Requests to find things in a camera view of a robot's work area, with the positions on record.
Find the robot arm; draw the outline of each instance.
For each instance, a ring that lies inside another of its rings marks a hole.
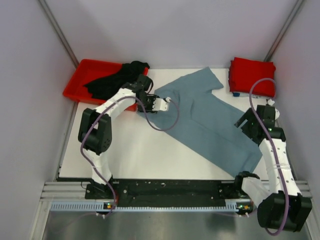
[[[154,94],[147,94],[152,80],[144,75],[140,75],[136,82],[125,84],[112,98],[95,109],[87,108],[82,114],[78,140],[83,141],[89,128],[97,117],[108,107],[112,106],[99,120],[97,128],[88,136],[84,144],[84,152],[94,163],[95,168],[106,179],[110,180],[112,173],[109,169],[106,151],[112,142],[112,121],[115,120],[126,108],[136,103],[138,98],[142,103],[147,113],[156,113],[158,111],[167,111],[169,109],[170,98],[162,99]],[[142,107],[138,106],[138,111],[142,112]],[[105,182],[97,175],[92,168],[92,179],[99,183]]]
[[[265,160],[269,178],[266,189],[255,174],[243,172],[235,179],[236,188],[247,194],[257,206],[257,218],[263,228],[278,229],[285,211],[284,186],[278,169],[281,169],[289,195],[289,212],[284,225],[286,231],[300,231],[311,209],[311,199],[303,197],[292,175],[286,152],[286,137],[280,127],[275,127],[279,112],[270,105],[258,105],[256,112],[268,130],[276,147],[278,164],[270,141],[250,108],[235,124],[242,132],[259,145]]]

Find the black garment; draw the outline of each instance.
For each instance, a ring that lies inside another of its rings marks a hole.
[[[122,64],[121,69],[112,75],[100,77],[84,86],[94,99],[108,100],[112,98],[125,83],[133,83],[145,68],[150,68],[146,62],[133,61]]]

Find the white table surface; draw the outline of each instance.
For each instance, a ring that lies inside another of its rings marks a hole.
[[[157,89],[167,83],[198,69],[150,69],[148,76]],[[233,97],[229,92],[228,69],[212,68],[212,72],[224,88],[213,90],[224,102],[245,112],[249,107],[248,97]],[[265,99],[254,99],[255,105],[265,105]],[[91,178],[89,163],[80,153],[78,131],[82,113],[96,105],[79,103],[71,134],[63,158],[59,177]],[[165,132],[152,129],[147,121],[135,112],[125,111],[112,122],[112,143],[107,150],[109,167],[114,178],[130,179],[190,179],[232,180],[231,175],[211,163],[198,153],[183,145]],[[262,159],[254,173],[267,180],[265,162]]]

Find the folded red towel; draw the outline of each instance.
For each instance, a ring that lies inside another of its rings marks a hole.
[[[230,92],[249,93],[255,82],[263,78],[274,79],[276,67],[273,62],[253,61],[235,57],[229,69]],[[254,95],[274,97],[275,87],[271,81],[259,83]]]

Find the blue towel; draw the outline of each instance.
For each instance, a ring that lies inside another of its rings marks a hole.
[[[161,98],[170,97],[180,109],[178,123],[166,133],[235,177],[242,171],[252,172],[262,154],[258,146],[234,126],[244,113],[212,95],[212,90],[222,88],[206,67],[154,93]],[[170,127],[176,117],[177,110],[172,104],[168,111],[148,113],[150,121],[160,129]]]

